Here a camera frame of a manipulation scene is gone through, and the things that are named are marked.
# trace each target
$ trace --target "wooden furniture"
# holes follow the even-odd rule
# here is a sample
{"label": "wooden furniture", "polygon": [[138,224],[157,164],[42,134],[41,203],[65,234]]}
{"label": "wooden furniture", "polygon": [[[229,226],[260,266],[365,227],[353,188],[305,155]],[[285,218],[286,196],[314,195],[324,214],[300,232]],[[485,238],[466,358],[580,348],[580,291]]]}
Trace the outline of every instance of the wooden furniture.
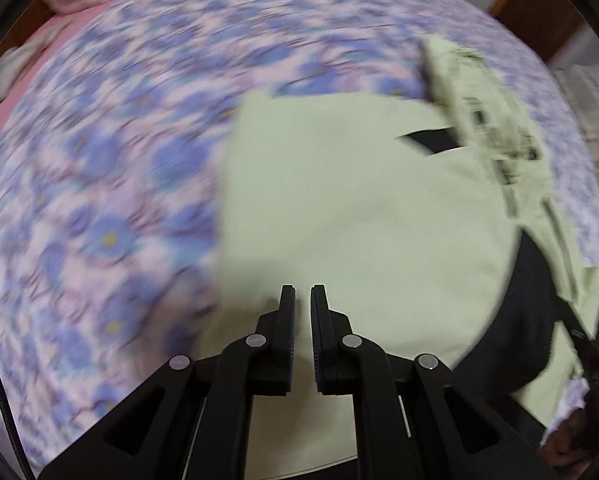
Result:
{"label": "wooden furniture", "polygon": [[585,23],[569,0],[497,0],[490,14],[544,62],[548,62]]}

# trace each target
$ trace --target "bed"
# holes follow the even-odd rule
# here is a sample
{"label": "bed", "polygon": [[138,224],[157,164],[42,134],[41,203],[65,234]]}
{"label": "bed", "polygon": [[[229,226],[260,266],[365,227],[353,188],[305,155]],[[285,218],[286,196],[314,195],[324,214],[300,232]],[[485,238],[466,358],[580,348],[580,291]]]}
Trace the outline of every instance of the bed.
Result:
{"label": "bed", "polygon": [[479,48],[542,127],[555,196],[599,267],[599,186],[573,113],[539,58],[463,0],[83,12],[0,110],[0,373],[35,468],[190,352],[217,307],[218,175],[251,89],[426,98],[423,35]]}

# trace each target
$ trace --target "blue flower pattern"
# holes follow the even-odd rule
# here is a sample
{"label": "blue flower pattern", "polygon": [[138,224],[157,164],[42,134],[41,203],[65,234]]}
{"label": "blue flower pattern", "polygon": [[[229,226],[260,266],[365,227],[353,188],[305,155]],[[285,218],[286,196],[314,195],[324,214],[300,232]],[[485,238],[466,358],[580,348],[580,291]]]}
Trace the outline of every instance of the blue flower pattern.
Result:
{"label": "blue flower pattern", "polygon": [[[118,0],[40,70],[0,134],[0,372],[35,466],[145,379],[145,354],[190,350],[212,312],[215,180],[241,94],[425,98],[419,40],[432,32],[482,50],[528,104],[599,267],[577,123],[541,61],[470,4]],[[182,283],[188,309],[153,316]]]}

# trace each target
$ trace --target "black cable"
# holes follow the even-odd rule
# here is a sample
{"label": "black cable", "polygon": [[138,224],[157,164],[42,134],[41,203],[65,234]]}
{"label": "black cable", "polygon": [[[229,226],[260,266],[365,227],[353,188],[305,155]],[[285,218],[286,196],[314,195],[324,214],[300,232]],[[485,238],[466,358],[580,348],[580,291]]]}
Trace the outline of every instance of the black cable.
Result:
{"label": "black cable", "polygon": [[8,438],[10,439],[11,446],[13,446],[13,451],[16,454],[17,463],[19,463],[19,466],[22,469],[22,473],[24,473],[24,478],[26,480],[36,480],[35,474],[33,474],[33,470],[31,469],[31,464],[26,458],[26,453],[24,452],[22,441],[20,440],[19,434],[17,433],[16,422],[13,418],[13,413],[11,412],[11,407],[8,403],[8,398],[6,397],[6,390],[4,389],[4,384],[2,383],[1,378],[0,411],[2,412],[2,418],[4,419],[4,425],[6,426]]}

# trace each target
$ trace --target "pale green garment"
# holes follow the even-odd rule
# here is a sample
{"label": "pale green garment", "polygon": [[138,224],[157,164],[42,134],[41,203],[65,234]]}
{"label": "pale green garment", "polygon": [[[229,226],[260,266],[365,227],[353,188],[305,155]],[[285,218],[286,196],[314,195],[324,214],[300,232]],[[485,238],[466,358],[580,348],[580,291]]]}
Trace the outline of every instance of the pale green garment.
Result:
{"label": "pale green garment", "polygon": [[[430,58],[430,69],[443,80],[444,63]],[[465,70],[462,77],[477,76]],[[483,84],[492,90],[496,83],[489,78]],[[450,91],[464,102],[461,89]],[[515,139],[486,142],[459,117],[462,104],[439,102],[445,110],[368,94],[245,97],[223,182],[221,308],[203,333],[202,355],[249,333],[259,314],[274,308],[282,285],[294,285],[298,298],[292,393],[256,398],[248,479],[290,476],[356,454],[351,399],[316,391],[312,285],[323,283],[331,308],[387,352],[407,358],[432,352],[451,367],[499,307],[519,224],[545,250],[558,292],[566,294],[553,231],[532,199],[550,195],[547,160],[512,162],[506,147]],[[462,148],[427,156],[418,144],[399,139],[451,123]],[[494,171],[493,158],[502,152],[521,175],[513,185],[515,219],[507,216]],[[583,280],[579,261],[573,262]],[[544,381],[543,389],[527,389],[523,401],[531,408],[536,401],[546,404],[537,396],[556,402],[573,363],[566,341],[557,341],[553,354],[536,381]]]}
{"label": "pale green garment", "polygon": [[[495,158],[505,160],[506,168],[516,180],[512,185],[519,209],[515,221],[529,233],[549,261],[558,295],[576,309],[585,329],[593,334],[599,314],[597,269],[583,266],[570,223],[563,209],[551,199],[553,179],[549,153],[543,147],[539,127],[486,66],[478,50],[431,36],[424,41],[423,52],[431,74],[433,96],[455,125],[459,143],[480,144],[486,164]],[[484,112],[486,125],[483,128],[475,123],[476,108]],[[520,156],[529,138],[537,141],[540,163]],[[563,243],[558,240],[554,222],[543,202],[548,202],[555,215]],[[575,297],[569,278],[571,269],[577,291]],[[577,359],[570,338],[563,325],[558,324],[548,367],[517,397],[545,426],[557,409],[562,386],[573,366],[577,366]]]}

